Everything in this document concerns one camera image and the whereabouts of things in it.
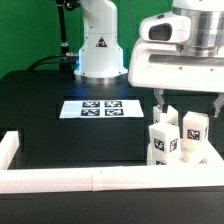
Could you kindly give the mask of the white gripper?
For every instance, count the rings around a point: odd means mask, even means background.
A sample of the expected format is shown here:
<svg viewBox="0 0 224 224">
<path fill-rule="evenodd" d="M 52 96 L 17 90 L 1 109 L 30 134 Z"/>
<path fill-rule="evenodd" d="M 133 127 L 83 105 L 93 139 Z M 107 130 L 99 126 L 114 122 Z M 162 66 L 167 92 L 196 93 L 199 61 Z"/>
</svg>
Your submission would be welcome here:
<svg viewBox="0 0 224 224">
<path fill-rule="evenodd" d="M 224 106 L 224 47 L 217 56 L 188 56 L 182 48 L 190 38 L 191 20 L 164 13 L 144 19 L 130 62 L 132 86 L 154 88 L 157 108 L 167 112 L 163 89 L 217 92 L 211 115 Z"/>
</svg>

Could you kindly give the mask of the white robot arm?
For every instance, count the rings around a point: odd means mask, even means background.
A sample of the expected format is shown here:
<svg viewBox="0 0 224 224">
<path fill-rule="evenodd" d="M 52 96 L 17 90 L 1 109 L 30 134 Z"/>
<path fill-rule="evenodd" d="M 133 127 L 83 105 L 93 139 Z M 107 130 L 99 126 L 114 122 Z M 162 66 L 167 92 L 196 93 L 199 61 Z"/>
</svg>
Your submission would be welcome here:
<svg viewBox="0 0 224 224">
<path fill-rule="evenodd" d="M 152 88 L 160 107 L 163 91 L 218 94 L 211 114 L 224 107 L 224 1 L 172 0 L 168 12 L 133 28 L 136 42 L 130 66 L 123 66 L 112 0 L 80 0 L 84 43 L 74 75 L 100 83 L 126 75 L 134 87 Z"/>
</svg>

